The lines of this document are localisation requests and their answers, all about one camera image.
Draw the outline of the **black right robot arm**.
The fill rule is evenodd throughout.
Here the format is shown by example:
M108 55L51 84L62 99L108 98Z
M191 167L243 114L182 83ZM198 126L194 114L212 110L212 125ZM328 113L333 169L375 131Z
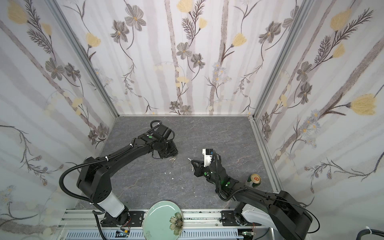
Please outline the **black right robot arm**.
M222 201L234 199L239 202L235 214L240 223L247 221L262 224L262 218L246 217L244 208L249 205L267 214L270 223L264 225L277 230L286 240L304 240L310 233L312 216L289 193L269 193L248 187L228 176L218 160L213 160L206 167L203 161L191 160L191 164L196 177L204 177L207 182L215 185L215 192Z

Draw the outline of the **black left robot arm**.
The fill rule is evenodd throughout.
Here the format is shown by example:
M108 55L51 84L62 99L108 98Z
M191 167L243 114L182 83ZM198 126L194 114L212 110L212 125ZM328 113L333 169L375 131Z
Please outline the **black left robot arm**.
M115 225L124 226L131 216L129 209L113 193L111 177L132 161L147 154L157 152L160 159L177 156L174 137L174 131L160 120L152 121L147 132L133 138L122 149L96 159L86 159L87 166L81 168L77 181L78 189L91 204L106 212Z

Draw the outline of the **round tin can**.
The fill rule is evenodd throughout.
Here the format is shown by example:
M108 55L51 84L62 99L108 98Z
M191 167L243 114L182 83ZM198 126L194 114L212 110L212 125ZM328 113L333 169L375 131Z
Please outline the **round tin can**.
M261 184L261 182L262 179L258 174L251 174L246 181L246 185L256 189Z

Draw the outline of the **green floral plate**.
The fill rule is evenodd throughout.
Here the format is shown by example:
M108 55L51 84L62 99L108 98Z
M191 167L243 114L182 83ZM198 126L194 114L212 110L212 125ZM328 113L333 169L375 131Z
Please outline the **green floral plate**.
M143 222L146 240L177 240L184 226L181 209L171 201L160 201L147 212Z

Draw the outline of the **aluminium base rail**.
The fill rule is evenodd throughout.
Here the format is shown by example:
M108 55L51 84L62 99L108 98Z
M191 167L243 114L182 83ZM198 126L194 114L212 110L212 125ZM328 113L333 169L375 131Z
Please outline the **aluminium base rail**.
M226 210L182 210L165 222L165 230L179 240L240 240L243 232L253 232L256 224L238 226L225 214ZM132 219L124 227L103 227L104 215L95 216L91 210L65 211L54 240L143 240L146 210L134 210Z

